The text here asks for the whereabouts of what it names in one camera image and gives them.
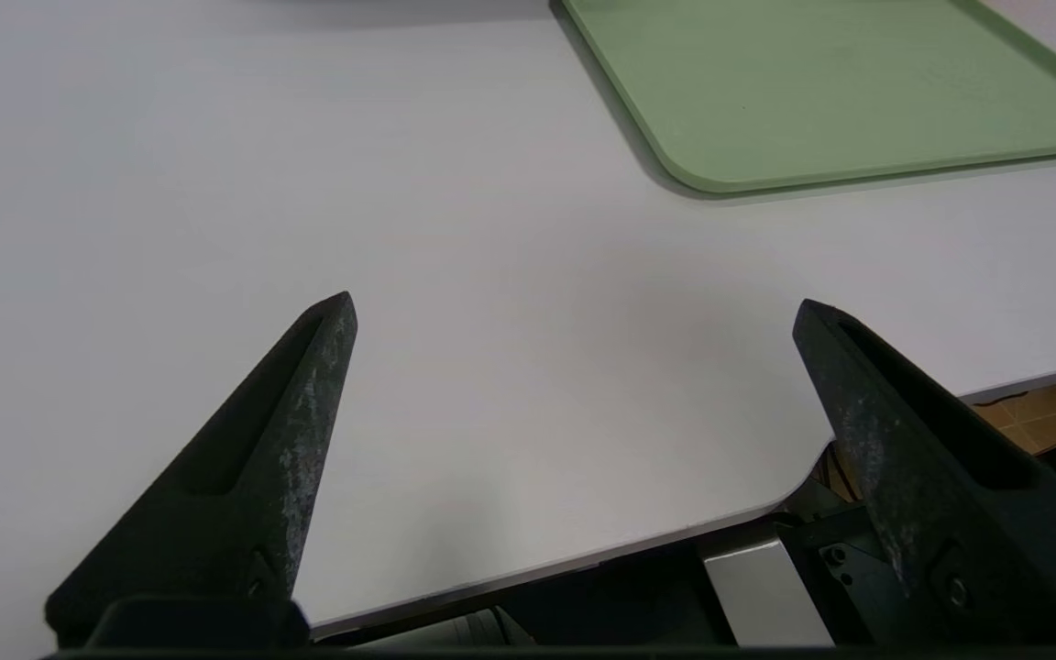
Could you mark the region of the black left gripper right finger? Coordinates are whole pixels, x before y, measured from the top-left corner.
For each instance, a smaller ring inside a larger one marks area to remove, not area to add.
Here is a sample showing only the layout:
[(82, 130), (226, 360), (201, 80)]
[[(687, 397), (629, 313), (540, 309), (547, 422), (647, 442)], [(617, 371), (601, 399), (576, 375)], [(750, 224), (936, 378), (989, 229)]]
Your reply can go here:
[(935, 631), (1056, 646), (1056, 473), (849, 313), (804, 300), (792, 337), (902, 592)]

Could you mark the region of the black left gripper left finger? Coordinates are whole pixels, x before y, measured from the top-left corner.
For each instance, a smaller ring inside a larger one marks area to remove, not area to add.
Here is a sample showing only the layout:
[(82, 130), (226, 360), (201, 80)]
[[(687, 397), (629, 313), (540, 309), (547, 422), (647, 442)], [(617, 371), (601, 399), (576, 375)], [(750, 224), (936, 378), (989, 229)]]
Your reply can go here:
[(305, 647), (293, 600), (358, 329), (299, 316), (45, 605), (61, 647)]

